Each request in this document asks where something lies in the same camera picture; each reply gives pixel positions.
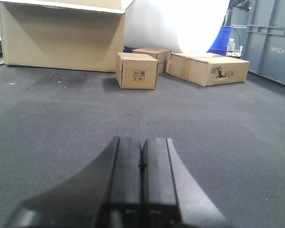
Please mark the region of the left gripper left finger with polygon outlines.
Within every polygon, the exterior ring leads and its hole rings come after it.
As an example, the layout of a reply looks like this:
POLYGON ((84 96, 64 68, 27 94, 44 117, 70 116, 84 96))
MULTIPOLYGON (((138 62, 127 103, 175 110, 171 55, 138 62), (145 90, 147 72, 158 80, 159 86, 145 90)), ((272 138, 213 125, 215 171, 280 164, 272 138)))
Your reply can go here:
POLYGON ((115 136, 72 178, 21 202, 7 228, 138 228, 141 144, 115 136))

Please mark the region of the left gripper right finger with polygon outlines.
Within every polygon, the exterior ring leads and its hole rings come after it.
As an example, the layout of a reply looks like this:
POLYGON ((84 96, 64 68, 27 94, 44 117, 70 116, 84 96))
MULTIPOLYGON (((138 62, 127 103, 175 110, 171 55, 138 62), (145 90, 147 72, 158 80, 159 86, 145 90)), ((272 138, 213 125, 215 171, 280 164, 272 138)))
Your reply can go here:
POLYGON ((147 139, 142 154, 145 227, 230 227, 230 222, 211 201, 182 162, 172 139, 147 139))

